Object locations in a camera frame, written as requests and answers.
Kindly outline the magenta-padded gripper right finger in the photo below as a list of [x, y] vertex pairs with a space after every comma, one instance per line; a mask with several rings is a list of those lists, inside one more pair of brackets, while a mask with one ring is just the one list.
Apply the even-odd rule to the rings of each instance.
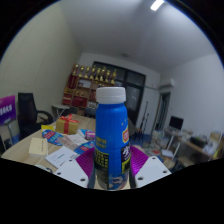
[[157, 156], [148, 157], [131, 146], [129, 182], [132, 188], [141, 188], [171, 174]]

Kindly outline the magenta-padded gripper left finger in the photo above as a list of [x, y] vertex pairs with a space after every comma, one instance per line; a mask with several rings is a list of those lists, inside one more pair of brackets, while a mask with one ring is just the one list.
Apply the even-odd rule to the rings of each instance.
[[76, 159], [66, 161], [55, 175], [84, 188], [95, 185], [94, 149], [90, 148]]

